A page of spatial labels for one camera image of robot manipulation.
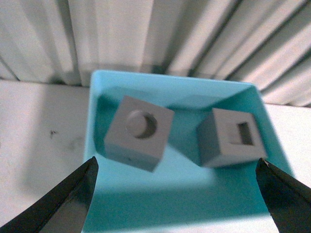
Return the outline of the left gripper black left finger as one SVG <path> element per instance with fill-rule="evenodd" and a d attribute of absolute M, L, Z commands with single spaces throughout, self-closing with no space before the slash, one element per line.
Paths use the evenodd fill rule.
<path fill-rule="evenodd" d="M 92 157 L 18 216 L 2 233 L 80 233 L 93 199 L 99 165 Z"/>

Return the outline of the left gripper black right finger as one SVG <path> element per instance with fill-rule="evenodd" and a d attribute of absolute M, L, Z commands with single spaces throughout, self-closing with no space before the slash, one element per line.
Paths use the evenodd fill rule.
<path fill-rule="evenodd" d="M 256 180 L 265 205 L 280 233 L 311 231 L 311 189 L 260 158 Z"/>

